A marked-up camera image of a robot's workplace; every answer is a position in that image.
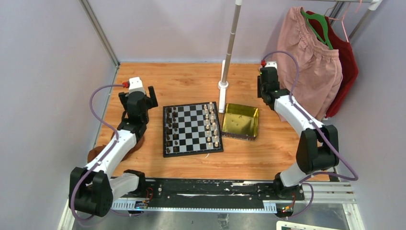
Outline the gold tin box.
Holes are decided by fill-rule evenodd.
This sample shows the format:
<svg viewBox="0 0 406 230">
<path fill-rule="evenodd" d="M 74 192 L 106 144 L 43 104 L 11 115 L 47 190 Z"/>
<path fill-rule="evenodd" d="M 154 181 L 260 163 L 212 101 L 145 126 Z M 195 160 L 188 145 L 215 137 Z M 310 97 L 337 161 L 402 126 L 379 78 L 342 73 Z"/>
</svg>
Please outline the gold tin box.
<svg viewBox="0 0 406 230">
<path fill-rule="evenodd" d="M 259 108 L 227 103 L 223 117 L 222 136 L 255 141 L 258 136 Z"/>
</svg>

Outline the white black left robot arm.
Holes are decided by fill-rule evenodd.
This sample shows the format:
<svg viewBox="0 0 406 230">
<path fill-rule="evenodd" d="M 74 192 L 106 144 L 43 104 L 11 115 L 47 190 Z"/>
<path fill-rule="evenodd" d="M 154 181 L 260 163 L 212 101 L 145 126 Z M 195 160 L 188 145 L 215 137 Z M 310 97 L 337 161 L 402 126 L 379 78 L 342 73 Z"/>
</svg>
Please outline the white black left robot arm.
<svg viewBox="0 0 406 230">
<path fill-rule="evenodd" d="M 144 89 L 129 88 L 128 93 L 119 93 L 124 107 L 118 128 L 113 129 L 109 144 L 85 167 L 76 167 L 70 174 L 69 208 L 75 219 L 77 212 L 104 217 L 118 198 L 132 194 L 141 198 L 146 194 L 146 177 L 143 172 L 126 170 L 121 176 L 112 178 L 112 173 L 127 153 L 143 138 L 149 123 L 148 111 L 158 106 L 153 86 Z"/>
</svg>

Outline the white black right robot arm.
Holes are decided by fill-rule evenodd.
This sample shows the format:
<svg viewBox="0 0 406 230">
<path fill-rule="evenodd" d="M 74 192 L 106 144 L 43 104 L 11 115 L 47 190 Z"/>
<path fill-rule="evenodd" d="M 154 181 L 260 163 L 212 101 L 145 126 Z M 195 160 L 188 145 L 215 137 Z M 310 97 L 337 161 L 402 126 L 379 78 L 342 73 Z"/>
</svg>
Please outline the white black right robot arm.
<svg viewBox="0 0 406 230">
<path fill-rule="evenodd" d="M 339 158 L 334 153 L 338 149 L 338 130 L 315 120 L 290 96 L 288 89 L 280 88 L 276 67 L 260 69 L 258 96 L 284 117 L 299 136 L 296 162 L 274 179 L 275 197 L 286 200 L 305 177 L 338 165 Z"/>
</svg>

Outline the black white chess board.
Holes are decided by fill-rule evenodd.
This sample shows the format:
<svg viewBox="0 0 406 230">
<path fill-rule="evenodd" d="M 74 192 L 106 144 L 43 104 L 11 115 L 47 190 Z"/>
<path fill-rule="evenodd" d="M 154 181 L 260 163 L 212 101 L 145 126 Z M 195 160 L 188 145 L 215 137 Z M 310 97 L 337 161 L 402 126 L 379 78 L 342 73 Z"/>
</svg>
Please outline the black white chess board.
<svg viewBox="0 0 406 230">
<path fill-rule="evenodd" d="M 221 137 L 220 121 L 217 111 L 216 102 L 213 111 L 209 111 L 209 102 L 170 105 L 163 107 L 163 157 L 179 157 L 198 154 L 210 154 L 224 151 L 224 145 Z M 204 112 L 204 105 L 208 107 L 208 113 Z M 169 116 L 166 115 L 167 108 L 171 108 Z M 173 121 L 173 107 L 177 108 L 177 121 Z M 171 117 L 171 124 L 167 124 L 166 118 Z M 178 128 L 173 128 L 173 124 L 178 123 Z M 172 129 L 171 140 L 166 140 L 165 127 Z M 178 134 L 179 139 L 174 140 L 173 135 Z M 214 136 L 218 135 L 219 147 L 214 146 Z M 207 137 L 211 137 L 212 148 L 208 149 Z M 166 142 L 171 141 L 172 148 L 179 146 L 179 152 L 172 151 L 171 154 L 166 153 Z"/>
</svg>

